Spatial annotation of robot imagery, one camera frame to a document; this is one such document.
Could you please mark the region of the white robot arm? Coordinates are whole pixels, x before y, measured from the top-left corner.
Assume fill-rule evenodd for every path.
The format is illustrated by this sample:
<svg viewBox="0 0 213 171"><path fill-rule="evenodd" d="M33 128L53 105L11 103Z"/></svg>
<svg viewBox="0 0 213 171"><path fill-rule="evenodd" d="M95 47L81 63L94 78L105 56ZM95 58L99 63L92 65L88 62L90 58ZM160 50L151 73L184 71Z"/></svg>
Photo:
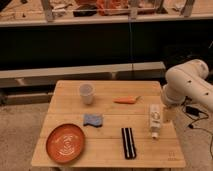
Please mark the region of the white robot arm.
<svg viewBox="0 0 213 171"><path fill-rule="evenodd" d="M200 59L187 61L166 71L166 84L161 91L161 100L165 105L164 123L174 118L175 108L181 105L186 97L213 113L213 85L206 81L208 75L208 65Z"/></svg>

